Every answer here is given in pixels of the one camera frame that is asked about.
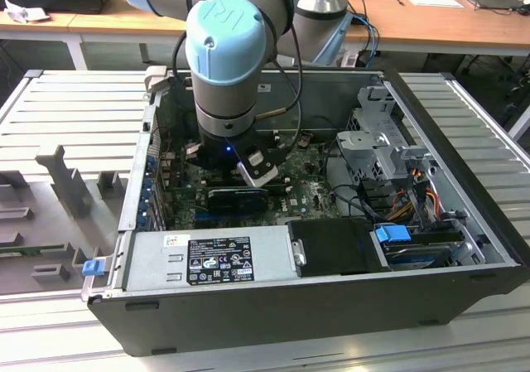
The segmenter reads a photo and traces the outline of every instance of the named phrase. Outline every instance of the metal work surface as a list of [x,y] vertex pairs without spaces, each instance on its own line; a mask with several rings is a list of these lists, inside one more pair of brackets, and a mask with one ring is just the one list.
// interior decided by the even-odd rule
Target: metal work surface
[[65,147],[65,164],[85,179],[101,171],[128,178],[143,110],[141,71],[44,71],[23,80],[12,105],[0,110],[0,164],[26,181],[48,181],[35,162],[39,146]]
[[34,70],[0,109],[0,295],[78,289],[112,252],[144,94],[142,72]]
[[[118,77],[122,73],[108,73]],[[406,81],[421,81],[419,76],[405,75]],[[453,90],[449,84],[438,75],[432,79],[437,80],[439,87],[426,90],[431,86],[428,81],[430,76],[422,75],[427,83],[419,82],[411,87],[418,92],[416,85],[425,85],[421,89],[427,93],[441,91],[443,97],[451,97]],[[462,155],[468,150],[473,157],[473,150],[504,149],[517,155],[519,160],[525,161],[524,154],[516,145],[510,144],[509,138],[504,138],[502,129],[491,121],[487,121],[484,111],[478,106],[466,106],[461,100],[469,98],[466,92],[460,92],[456,99],[443,99],[432,105],[438,105],[439,110],[444,110],[441,117],[434,116],[441,125],[442,131],[451,140],[453,145]],[[436,107],[424,101],[431,114]],[[451,103],[458,104],[451,108]],[[457,132],[454,125],[447,127],[442,118],[451,118],[451,114],[466,114],[465,108],[478,117],[479,122],[487,122],[476,126],[464,127],[464,132]],[[114,125],[119,131],[121,125]],[[471,133],[482,133],[481,136],[470,136]],[[466,143],[466,140],[476,140],[475,143]],[[484,145],[502,142],[502,147],[484,147]],[[480,180],[491,191],[484,177],[493,180],[502,177],[494,174],[490,167],[502,169],[511,165],[511,160],[499,162],[494,159],[475,159],[470,162],[474,169],[477,166]],[[527,178],[528,170],[508,171],[517,173],[517,177]],[[511,187],[515,186],[513,179],[506,180]],[[517,193],[526,186],[526,181],[520,181]],[[504,209],[504,203],[498,201]],[[516,204],[516,209],[523,204]],[[525,218],[524,208],[517,209],[520,216]],[[517,216],[508,217],[517,223]],[[222,304],[213,303],[211,307],[219,308]],[[522,285],[509,295],[488,297],[475,304],[467,312],[458,316],[447,326],[431,326],[417,329],[399,331],[386,331],[367,333],[356,336],[341,336],[329,339],[311,341],[295,341],[290,343],[277,343],[261,345],[259,347],[239,347],[226,350],[208,350],[186,354],[159,355],[156,357],[133,358],[126,355],[119,343],[101,326],[95,316],[86,308],[76,291],[61,294],[41,294],[28,302],[17,296],[6,297],[0,300],[0,367],[17,368],[20,370],[38,371],[71,371],[71,370],[110,370],[117,368],[124,370],[171,370],[176,372],[191,372],[210,370],[216,372],[243,372],[265,371],[292,372],[298,370],[333,370],[340,372],[351,371],[428,371],[428,370],[528,370],[530,364],[530,286]],[[303,321],[300,315],[300,324],[311,324]],[[245,321],[234,323],[244,326]]]
[[[455,80],[439,74],[402,75],[453,147],[501,210],[530,239],[530,160]],[[405,126],[417,143],[410,121]]]

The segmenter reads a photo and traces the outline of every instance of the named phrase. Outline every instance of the white paper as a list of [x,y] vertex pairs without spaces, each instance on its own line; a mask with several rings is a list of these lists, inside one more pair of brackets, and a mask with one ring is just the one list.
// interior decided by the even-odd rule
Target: white paper
[[456,0],[409,0],[415,6],[463,7]]
[[187,246],[191,239],[189,234],[166,235],[164,237],[164,246]]
[[40,7],[25,8],[14,3],[4,0],[6,8],[3,9],[5,13],[15,22],[27,24],[27,22],[38,22],[50,18]]

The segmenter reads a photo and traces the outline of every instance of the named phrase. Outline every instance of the black plastic cover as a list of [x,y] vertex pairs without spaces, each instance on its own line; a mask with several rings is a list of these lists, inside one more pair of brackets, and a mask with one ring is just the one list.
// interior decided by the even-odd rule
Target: black plastic cover
[[306,265],[302,277],[350,275],[382,271],[370,238],[368,222],[361,219],[293,220],[291,241],[301,241]]

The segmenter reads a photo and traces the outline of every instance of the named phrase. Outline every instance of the power supply label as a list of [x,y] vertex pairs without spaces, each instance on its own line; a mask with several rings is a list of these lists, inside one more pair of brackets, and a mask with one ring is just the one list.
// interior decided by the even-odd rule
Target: power supply label
[[254,280],[249,237],[188,241],[186,281],[190,285]]

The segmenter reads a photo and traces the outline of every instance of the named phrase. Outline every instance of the blue latch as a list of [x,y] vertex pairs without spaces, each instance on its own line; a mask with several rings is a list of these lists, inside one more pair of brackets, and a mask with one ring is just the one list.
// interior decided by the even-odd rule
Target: blue latch
[[143,179],[142,188],[151,188],[153,184],[154,182],[152,179]]
[[92,277],[94,275],[105,275],[105,261],[104,260],[87,260],[83,264],[83,275],[85,277]]
[[136,216],[136,223],[138,229],[145,229],[147,227],[147,216],[143,213],[139,213]]
[[148,188],[144,188],[142,189],[142,191],[140,191],[140,197],[143,198],[144,200],[148,200],[149,198],[151,198],[151,196],[152,196],[152,192]]
[[151,173],[154,172],[157,168],[157,160],[153,155],[148,155],[146,160],[146,172]]
[[411,235],[404,225],[384,225],[375,230],[380,243],[410,241]]
[[146,201],[141,200],[138,203],[138,210],[140,210],[141,212],[147,212],[148,209],[149,209],[149,204]]

